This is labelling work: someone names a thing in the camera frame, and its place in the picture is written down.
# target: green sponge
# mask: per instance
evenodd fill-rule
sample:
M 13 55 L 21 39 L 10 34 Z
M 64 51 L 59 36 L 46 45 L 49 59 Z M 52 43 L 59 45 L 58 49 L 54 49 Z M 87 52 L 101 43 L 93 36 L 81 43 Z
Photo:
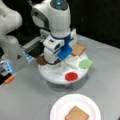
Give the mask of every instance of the green sponge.
M 93 64 L 93 62 L 92 62 L 91 60 L 85 59 L 85 60 L 79 62 L 79 67 L 80 67 L 81 69 L 88 69 L 88 68 L 90 68 L 90 66 L 91 66 L 92 64 Z

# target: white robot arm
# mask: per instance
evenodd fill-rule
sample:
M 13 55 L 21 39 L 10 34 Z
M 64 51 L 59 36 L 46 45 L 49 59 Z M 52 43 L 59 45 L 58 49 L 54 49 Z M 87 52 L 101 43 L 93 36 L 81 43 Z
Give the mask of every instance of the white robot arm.
M 5 58 L 11 61 L 17 72 L 26 62 L 26 58 L 20 48 L 18 40 L 13 36 L 6 34 L 16 30 L 22 25 L 21 15 L 8 8 L 0 0 L 0 47 L 3 49 Z
M 70 43 L 76 36 L 76 31 L 70 30 L 70 9 L 66 0 L 44 0 L 33 6 L 32 18 L 37 26 L 50 30 L 50 35 L 44 42 L 45 60 L 54 63 L 57 58 L 66 59 L 72 52 L 71 46 L 75 42 Z

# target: white round plate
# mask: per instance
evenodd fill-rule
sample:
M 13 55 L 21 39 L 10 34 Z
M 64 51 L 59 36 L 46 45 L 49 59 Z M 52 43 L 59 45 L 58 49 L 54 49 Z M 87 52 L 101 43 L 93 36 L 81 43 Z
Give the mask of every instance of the white round plate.
M 90 98 L 80 94 L 60 98 L 51 109 L 50 120 L 65 120 L 65 116 L 74 106 L 86 112 L 90 116 L 88 120 L 101 120 L 97 105 Z

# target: table surface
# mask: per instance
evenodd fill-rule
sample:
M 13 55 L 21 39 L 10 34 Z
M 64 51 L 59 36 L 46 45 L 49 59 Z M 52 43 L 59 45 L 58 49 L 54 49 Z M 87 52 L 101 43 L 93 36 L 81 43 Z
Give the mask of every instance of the table surface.
M 93 61 L 88 80 L 82 88 L 70 93 L 52 91 L 32 61 L 9 85 L 0 87 L 1 120 L 49 120 L 53 104 L 63 95 L 78 93 L 91 98 L 99 107 L 102 120 L 120 116 L 120 49 L 78 36 Z

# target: red disc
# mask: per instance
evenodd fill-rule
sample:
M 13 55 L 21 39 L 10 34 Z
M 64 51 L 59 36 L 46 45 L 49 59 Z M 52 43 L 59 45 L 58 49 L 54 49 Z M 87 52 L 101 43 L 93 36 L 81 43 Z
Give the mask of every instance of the red disc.
M 74 72 L 69 72 L 65 75 L 67 81 L 75 81 L 78 79 L 78 74 Z

